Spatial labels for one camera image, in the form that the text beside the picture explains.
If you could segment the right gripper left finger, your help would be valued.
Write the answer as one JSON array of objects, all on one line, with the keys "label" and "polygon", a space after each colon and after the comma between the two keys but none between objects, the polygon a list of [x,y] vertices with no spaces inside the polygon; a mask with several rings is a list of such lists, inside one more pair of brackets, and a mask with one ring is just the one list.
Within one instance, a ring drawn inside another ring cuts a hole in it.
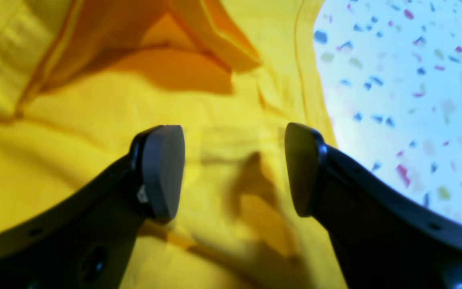
[{"label": "right gripper left finger", "polygon": [[117,289],[148,220],[170,221],[185,166],[182,126],[156,126],[69,198],[0,232],[0,289]]}]

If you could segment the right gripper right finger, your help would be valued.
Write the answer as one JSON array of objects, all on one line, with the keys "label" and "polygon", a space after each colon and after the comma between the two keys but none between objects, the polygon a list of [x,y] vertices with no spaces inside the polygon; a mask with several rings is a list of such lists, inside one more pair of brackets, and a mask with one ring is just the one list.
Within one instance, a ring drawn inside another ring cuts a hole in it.
[{"label": "right gripper right finger", "polygon": [[284,137],[297,214],[327,230],[350,289],[462,289],[462,225],[418,205],[288,123]]}]

